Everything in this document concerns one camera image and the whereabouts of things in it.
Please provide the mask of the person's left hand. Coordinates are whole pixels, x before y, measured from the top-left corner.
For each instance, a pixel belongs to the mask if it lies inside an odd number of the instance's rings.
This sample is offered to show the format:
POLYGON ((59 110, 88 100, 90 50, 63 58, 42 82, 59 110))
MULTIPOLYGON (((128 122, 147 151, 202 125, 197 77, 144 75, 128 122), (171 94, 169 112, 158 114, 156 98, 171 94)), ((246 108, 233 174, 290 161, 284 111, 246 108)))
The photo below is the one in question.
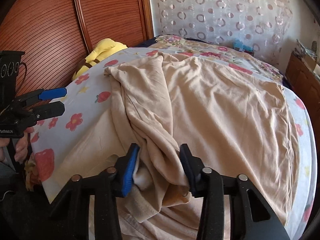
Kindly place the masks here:
MULTIPOLYGON (((28 145, 29 145, 29 134, 33 132, 34 129, 32 127, 27 128, 24 131, 24 137, 19 139, 17 142, 15 148, 16 148, 16 153, 15 153, 15 161, 22 163, 27 155, 28 155, 28 145)), ((10 139, 7 138, 1 138, 0 142, 0 147, 1 147, 1 162, 5 163, 6 157, 4 155, 3 148, 6 147, 9 144, 10 139)))

